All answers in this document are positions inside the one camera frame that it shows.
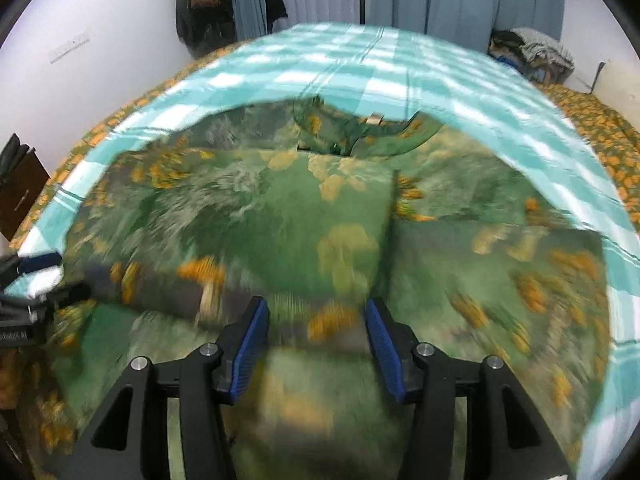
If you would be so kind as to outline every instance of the teal checkered sheet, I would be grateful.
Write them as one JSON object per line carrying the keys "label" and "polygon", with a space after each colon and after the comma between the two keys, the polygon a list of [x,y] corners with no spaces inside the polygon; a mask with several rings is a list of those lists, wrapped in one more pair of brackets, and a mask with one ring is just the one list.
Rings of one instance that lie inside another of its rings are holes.
{"label": "teal checkered sheet", "polygon": [[[578,468],[579,480],[599,480],[640,418],[640,240],[571,122],[511,68],[477,52],[393,28],[337,23],[297,25],[246,44],[111,129],[62,183],[19,253],[65,249],[79,205],[118,153],[222,110],[315,94],[360,116],[429,113],[525,174],[574,227],[602,234],[611,353]],[[15,283],[14,292],[35,294],[59,277],[46,270]]]}

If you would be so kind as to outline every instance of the green floral blanket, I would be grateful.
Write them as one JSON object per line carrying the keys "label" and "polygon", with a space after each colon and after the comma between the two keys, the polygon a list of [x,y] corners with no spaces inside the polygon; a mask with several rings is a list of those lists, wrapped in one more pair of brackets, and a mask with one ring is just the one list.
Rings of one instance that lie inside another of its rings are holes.
{"label": "green floral blanket", "polygon": [[[223,413],[239,478],[395,478],[411,413],[369,354],[375,294],[452,356],[505,358],[575,463],[609,328],[600,239],[565,227],[520,173],[425,114],[313,98],[209,116],[118,156],[68,232],[66,279],[127,308],[56,320],[56,430],[82,430],[131,358],[183,357],[261,294],[271,347]],[[170,455],[181,478],[175,406]]]}

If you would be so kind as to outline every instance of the white wall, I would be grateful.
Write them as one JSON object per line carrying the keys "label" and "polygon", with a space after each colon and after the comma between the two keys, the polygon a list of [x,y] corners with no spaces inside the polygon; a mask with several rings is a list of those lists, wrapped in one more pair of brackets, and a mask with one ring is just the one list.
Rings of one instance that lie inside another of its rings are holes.
{"label": "white wall", "polygon": [[[89,43],[50,64],[83,32]],[[16,132],[52,173],[84,133],[190,60],[175,0],[33,0],[0,48],[0,147]]]}
{"label": "white wall", "polygon": [[574,56],[575,71],[564,83],[588,92],[601,61],[638,67],[640,59],[609,7],[602,0],[566,0],[560,39]]}

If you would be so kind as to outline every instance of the metal screw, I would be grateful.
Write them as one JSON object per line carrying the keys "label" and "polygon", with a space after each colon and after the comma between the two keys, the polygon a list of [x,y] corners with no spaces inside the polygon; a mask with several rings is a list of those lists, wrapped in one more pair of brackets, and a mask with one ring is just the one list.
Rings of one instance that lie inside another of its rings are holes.
{"label": "metal screw", "polygon": [[212,356],[216,352],[218,352],[218,345],[215,343],[204,343],[204,345],[200,347],[200,353],[204,356]]}
{"label": "metal screw", "polygon": [[147,359],[146,357],[136,357],[131,362],[131,368],[133,368],[134,370],[140,371],[146,368],[148,364],[149,364],[149,359]]}
{"label": "metal screw", "polygon": [[418,343],[415,347],[415,351],[422,357],[429,357],[436,351],[435,347],[430,343]]}
{"label": "metal screw", "polygon": [[497,355],[491,355],[487,358],[486,363],[494,370],[499,370],[504,366],[504,361]]}

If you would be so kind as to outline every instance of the blue gripper pad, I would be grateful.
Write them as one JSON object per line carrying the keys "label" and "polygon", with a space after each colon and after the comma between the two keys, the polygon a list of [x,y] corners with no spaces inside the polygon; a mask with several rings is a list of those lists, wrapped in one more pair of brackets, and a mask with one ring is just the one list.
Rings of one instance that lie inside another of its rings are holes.
{"label": "blue gripper pad", "polygon": [[49,269],[62,263],[62,256],[58,253],[38,254],[37,256],[25,256],[18,266],[18,272],[29,274],[42,269]]}
{"label": "blue gripper pad", "polygon": [[406,391],[402,383],[400,357],[394,347],[388,327],[386,327],[373,300],[367,301],[364,317],[369,333],[369,343],[382,370],[386,389],[398,402],[402,402]]}
{"label": "blue gripper pad", "polygon": [[244,394],[249,385],[251,373],[258,359],[260,348],[267,337],[268,328],[269,309],[267,308],[267,302],[264,299],[260,299],[254,318],[244,334],[240,349],[234,359],[231,386],[229,388],[229,396],[233,403]]}

